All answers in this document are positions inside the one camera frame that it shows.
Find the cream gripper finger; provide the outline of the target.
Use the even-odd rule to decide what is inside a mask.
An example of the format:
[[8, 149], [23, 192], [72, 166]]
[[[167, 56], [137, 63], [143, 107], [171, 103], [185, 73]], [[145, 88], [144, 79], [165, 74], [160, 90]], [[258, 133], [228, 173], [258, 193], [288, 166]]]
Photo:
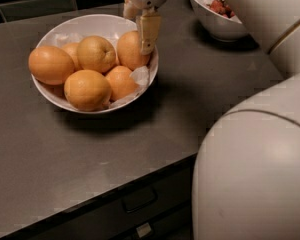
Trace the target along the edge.
[[149, 55], [154, 50], [158, 39], [161, 16], [156, 8], [144, 9], [142, 14], [136, 18], [136, 24], [140, 37], [141, 54]]
[[134, 20], [140, 10], [132, 3], [131, 0], [124, 0], [123, 17], [129, 20]]

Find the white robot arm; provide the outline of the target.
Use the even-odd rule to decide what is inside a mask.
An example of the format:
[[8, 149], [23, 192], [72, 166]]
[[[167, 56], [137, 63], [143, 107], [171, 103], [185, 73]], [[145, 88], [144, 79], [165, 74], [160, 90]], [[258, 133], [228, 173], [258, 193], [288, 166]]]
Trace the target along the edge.
[[300, 0], [226, 0], [284, 76], [210, 129], [193, 171], [194, 240], [300, 240]]

